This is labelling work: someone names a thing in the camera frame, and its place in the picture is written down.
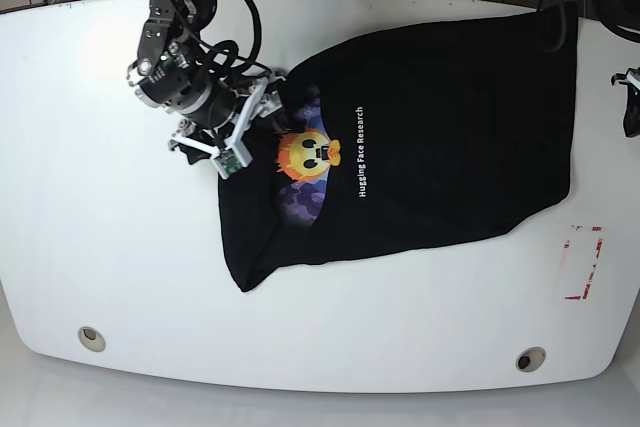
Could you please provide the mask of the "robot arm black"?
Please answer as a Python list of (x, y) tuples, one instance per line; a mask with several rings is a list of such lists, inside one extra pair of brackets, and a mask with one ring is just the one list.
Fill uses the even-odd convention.
[[(609, 32), (639, 44), (639, 0), (592, 0), (594, 13)], [(626, 109), (622, 126), (627, 138), (639, 136), (639, 67), (629, 67), (612, 75), (612, 86), (623, 85), (627, 90)]]
[(303, 129), (281, 101), (285, 73), (258, 60), (261, 17), (254, 0), (243, 1), (253, 34), (247, 55), (231, 39), (202, 39), (218, 0), (150, 0), (137, 58), (126, 76), (144, 104), (180, 115), (169, 149), (181, 151), (189, 164), (210, 161), (223, 179), (251, 164), (243, 137), (253, 125), (275, 134)]

